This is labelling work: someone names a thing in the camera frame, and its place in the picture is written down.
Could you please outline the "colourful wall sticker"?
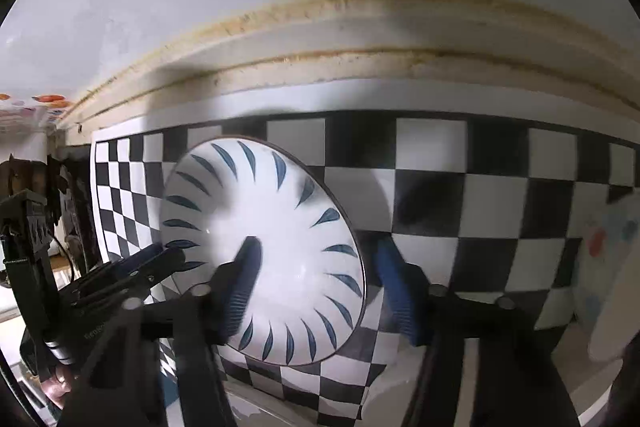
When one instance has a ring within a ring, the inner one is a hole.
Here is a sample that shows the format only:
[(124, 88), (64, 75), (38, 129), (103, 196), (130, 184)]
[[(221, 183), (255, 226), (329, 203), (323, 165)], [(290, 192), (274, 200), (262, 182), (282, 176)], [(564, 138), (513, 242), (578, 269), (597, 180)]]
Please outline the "colourful wall sticker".
[(60, 94), (42, 94), (31, 98), (1, 93), (2, 127), (43, 127), (54, 124), (74, 105)]

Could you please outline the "checkerboard mat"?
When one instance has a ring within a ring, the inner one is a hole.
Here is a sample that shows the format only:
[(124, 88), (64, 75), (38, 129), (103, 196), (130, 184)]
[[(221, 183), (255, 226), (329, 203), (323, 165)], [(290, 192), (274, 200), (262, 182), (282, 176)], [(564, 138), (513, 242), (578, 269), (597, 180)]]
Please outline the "checkerboard mat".
[(264, 139), (303, 161), (358, 241), (421, 246), (428, 274), (475, 300), (512, 289), (558, 343), (568, 269), (590, 210), (639, 183), (639, 125), (560, 96), (479, 84), (352, 79), (244, 91), (92, 136), (99, 243), (126, 256), (160, 236), (160, 188), (189, 147)]

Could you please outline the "white blue-leaf plate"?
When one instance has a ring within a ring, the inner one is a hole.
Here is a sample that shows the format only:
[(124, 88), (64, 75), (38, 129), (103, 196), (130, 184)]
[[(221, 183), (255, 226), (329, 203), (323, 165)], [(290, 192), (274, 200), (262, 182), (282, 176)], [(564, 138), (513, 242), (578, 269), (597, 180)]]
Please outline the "white blue-leaf plate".
[(160, 238), (191, 265), (174, 277), (178, 293), (208, 282), (245, 242), (259, 246), (250, 299), (228, 341), (247, 358), (317, 363), (361, 320), (366, 272), (346, 213), (280, 147), (220, 136), (188, 150), (165, 184)]

